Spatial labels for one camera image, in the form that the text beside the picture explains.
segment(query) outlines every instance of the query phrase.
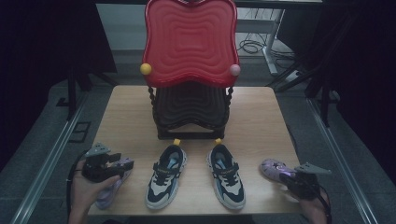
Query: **red wavy lid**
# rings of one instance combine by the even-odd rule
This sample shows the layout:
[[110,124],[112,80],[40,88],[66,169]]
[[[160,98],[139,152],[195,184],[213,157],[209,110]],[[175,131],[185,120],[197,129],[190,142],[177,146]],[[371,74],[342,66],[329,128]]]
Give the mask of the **red wavy lid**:
[[232,0],[151,0],[146,5],[147,44],[143,63],[149,86],[163,88],[185,81],[226,88],[237,77],[236,7]]

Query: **gray floor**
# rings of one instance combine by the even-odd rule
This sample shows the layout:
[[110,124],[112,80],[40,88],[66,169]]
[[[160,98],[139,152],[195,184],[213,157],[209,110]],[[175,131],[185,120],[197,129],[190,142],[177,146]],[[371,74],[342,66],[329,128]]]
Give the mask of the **gray floor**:
[[[115,55],[119,72],[108,74],[120,84],[141,85],[143,78],[138,74],[138,63],[127,63],[129,54]],[[242,73],[236,86],[264,86],[272,80],[263,57],[241,57]],[[93,142],[100,120],[106,109],[106,103],[112,87],[102,79],[91,76],[94,87],[87,93],[87,100],[78,118],[79,122],[90,122],[91,127],[82,143],[66,143],[60,159],[56,162],[53,172],[49,173],[48,183],[42,193],[37,193],[37,204],[31,208],[32,214],[28,223],[65,223],[66,205],[65,180],[69,168],[76,156],[88,149]],[[282,93],[277,93],[283,117],[290,129],[290,137],[295,144],[301,163],[309,161],[315,165],[332,170],[332,175],[319,176],[319,182],[329,192],[332,202],[333,223],[364,223],[361,215],[360,199],[351,193],[353,189],[337,159],[334,157],[309,104],[304,97],[306,83]],[[49,101],[35,126],[26,136],[19,150],[7,167],[0,174],[0,223],[9,223],[29,191],[40,168],[56,144],[58,136],[67,124],[67,108],[56,106],[61,97],[67,97],[66,82],[55,85],[49,92]],[[379,164],[361,140],[346,125],[335,109],[330,107],[330,131],[353,177],[359,184],[369,208],[374,212],[377,223],[396,223],[396,188],[385,175]],[[72,133],[69,139],[78,140],[81,136]],[[128,217],[113,217],[126,221]],[[213,219],[213,217],[134,217],[134,223],[230,223],[230,218]],[[92,217],[90,223],[101,223],[107,217]],[[246,223],[231,217],[235,223]],[[299,214],[255,215],[255,223],[307,223]]]

